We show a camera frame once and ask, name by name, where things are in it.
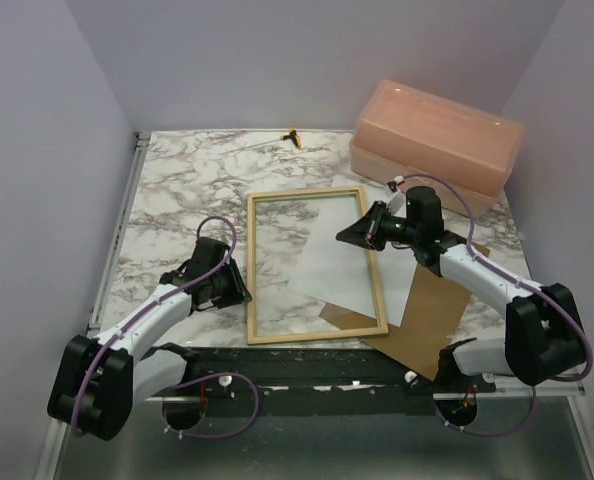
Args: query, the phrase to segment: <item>pink storage box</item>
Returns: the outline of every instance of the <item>pink storage box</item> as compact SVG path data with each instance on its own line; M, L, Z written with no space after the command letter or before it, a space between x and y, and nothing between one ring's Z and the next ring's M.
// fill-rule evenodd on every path
M437 175L481 215L499 200L523 133L516 122L386 80L357 121L351 168L379 182L412 172ZM411 179L404 188L416 184L433 186L445 208L465 213L436 182Z

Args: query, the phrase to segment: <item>gray wall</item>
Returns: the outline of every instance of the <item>gray wall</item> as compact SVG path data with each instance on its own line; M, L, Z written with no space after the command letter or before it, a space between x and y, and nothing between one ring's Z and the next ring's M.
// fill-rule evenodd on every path
M565 4L504 113L528 130L507 191L531 271L573 290L594 346L594 2Z
M32 478L133 145L62 0L0 0L0 479Z
M352 128L391 78L500 112L561 0L66 0L138 130Z

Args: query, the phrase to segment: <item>white paper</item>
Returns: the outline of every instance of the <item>white paper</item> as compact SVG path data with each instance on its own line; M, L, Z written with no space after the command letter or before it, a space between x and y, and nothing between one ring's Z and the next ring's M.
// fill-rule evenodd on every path
M360 185L336 176L333 187ZM386 193L363 185L368 206L386 201ZM359 219L356 202L326 200L317 217L288 287L327 303L375 318L368 263L362 249L334 241L335 235ZM411 251L386 246L376 252L388 323L399 327L417 262Z

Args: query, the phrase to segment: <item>brown cardboard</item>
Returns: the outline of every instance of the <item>brown cardboard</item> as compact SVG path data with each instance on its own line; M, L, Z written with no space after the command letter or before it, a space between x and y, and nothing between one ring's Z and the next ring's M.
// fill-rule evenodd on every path
M477 246L488 256L489 250ZM363 341L415 372L433 380L441 349L450 345L471 292L428 269L417 266L400 327L388 325L388 335ZM373 318L326 304L321 318L342 330L375 324Z

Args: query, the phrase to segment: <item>picture frame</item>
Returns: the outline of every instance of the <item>picture frame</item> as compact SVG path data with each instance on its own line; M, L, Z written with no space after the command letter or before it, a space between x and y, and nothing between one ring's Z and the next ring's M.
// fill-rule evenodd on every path
M343 187L306 188L300 190L285 190L276 192L262 192L248 194L248 268L247 287L252 295L252 301L247 305L246 324L248 331L248 344L259 345L269 343L304 342L314 340L332 340L340 338L365 337L371 335L385 335L388 333L388 322L381 287L377 259L373 250L366 250L368 273L370 277L373 305L375 310L375 327L352 328L347 330L328 332L293 333L285 335L258 335L257 333L257 300L256 300L256 205L259 202L311 200L322 198L335 198L350 196L355 197L362 215L368 206L366 195L361 185Z

